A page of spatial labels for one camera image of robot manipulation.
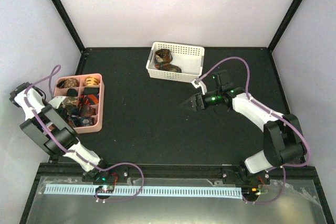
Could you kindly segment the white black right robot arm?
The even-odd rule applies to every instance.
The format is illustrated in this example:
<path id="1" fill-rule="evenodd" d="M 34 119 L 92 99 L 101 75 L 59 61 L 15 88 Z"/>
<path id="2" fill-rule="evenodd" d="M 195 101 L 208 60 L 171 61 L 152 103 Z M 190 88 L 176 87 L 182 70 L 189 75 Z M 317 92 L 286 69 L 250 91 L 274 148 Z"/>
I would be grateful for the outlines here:
<path id="1" fill-rule="evenodd" d="M 181 107 L 198 112 L 211 106 L 224 105 L 254 123 L 263 133 L 263 148 L 246 158 L 238 171 L 239 179 L 252 183 L 258 173 L 276 167 L 289 166 L 292 161 L 308 153 L 298 118 L 282 114 L 257 101 L 245 88 L 235 86 L 223 70 L 212 75 L 216 88 L 208 91 L 203 81 L 192 81 L 201 92 L 192 95 Z"/>

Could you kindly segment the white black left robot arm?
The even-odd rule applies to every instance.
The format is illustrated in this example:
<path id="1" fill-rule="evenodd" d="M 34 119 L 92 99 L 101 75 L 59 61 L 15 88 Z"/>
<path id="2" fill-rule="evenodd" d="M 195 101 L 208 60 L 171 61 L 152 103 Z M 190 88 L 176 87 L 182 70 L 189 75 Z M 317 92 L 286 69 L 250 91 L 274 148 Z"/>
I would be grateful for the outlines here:
<path id="1" fill-rule="evenodd" d="M 112 167 L 81 144 L 75 130 L 37 87 L 25 82 L 10 93 L 9 100 L 25 113 L 20 129 L 49 156 L 71 158 L 94 181 L 106 182 L 112 177 Z"/>

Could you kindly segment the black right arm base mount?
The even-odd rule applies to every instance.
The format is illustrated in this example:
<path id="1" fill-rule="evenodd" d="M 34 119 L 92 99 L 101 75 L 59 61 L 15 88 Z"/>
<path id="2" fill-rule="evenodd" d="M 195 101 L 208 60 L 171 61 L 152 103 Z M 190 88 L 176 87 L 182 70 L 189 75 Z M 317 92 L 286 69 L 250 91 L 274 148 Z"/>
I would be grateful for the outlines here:
<path id="1" fill-rule="evenodd" d="M 235 185 L 260 185 L 262 178 L 266 184 L 269 184 L 269 179 L 265 177 L 267 173 L 262 170 L 261 172 L 252 174 L 245 166 L 230 165 L 223 166 L 221 169 L 222 180 L 226 184 Z"/>

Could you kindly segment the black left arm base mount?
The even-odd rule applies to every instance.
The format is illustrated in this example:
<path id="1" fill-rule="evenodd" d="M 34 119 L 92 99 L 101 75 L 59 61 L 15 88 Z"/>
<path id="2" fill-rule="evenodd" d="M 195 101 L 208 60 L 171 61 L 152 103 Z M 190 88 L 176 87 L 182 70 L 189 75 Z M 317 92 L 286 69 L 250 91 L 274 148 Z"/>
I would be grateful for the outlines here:
<path id="1" fill-rule="evenodd" d="M 114 183 L 126 183 L 128 179 L 129 167 L 117 166 L 106 172 L 99 172 L 94 169 L 93 172 L 84 172 L 81 178 L 83 183 L 92 183 L 94 185 L 112 185 Z"/>

